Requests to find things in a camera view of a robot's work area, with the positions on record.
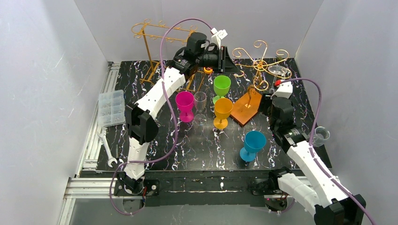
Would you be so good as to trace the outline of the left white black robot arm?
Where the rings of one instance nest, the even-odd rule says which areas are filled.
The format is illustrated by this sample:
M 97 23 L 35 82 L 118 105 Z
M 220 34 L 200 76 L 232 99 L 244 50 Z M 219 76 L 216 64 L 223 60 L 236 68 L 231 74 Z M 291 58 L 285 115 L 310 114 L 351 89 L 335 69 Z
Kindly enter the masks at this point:
M 211 30 L 209 47 L 205 47 L 207 36 L 200 32 L 192 33 L 185 47 L 179 49 L 164 75 L 137 102 L 126 105 L 126 123 L 129 136 L 128 163 L 124 168 L 127 177 L 139 180 L 145 173 L 144 160 L 149 143 L 157 136 L 159 128 L 155 122 L 158 112 L 198 68 L 210 68 L 214 73 L 234 74 L 237 66 L 229 56 L 227 47 L 221 40 L 227 36 L 226 30 Z

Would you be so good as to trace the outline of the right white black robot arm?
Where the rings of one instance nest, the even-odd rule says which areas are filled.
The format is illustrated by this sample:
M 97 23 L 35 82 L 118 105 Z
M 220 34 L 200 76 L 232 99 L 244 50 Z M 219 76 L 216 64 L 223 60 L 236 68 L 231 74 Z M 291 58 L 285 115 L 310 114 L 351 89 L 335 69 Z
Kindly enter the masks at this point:
M 268 116 L 275 142 L 310 183 L 303 183 L 283 167 L 269 173 L 269 187 L 290 194 L 313 216 L 317 225 L 360 225 L 366 201 L 337 181 L 310 146 L 309 136 L 294 124 L 291 100 L 263 94 L 258 111 Z

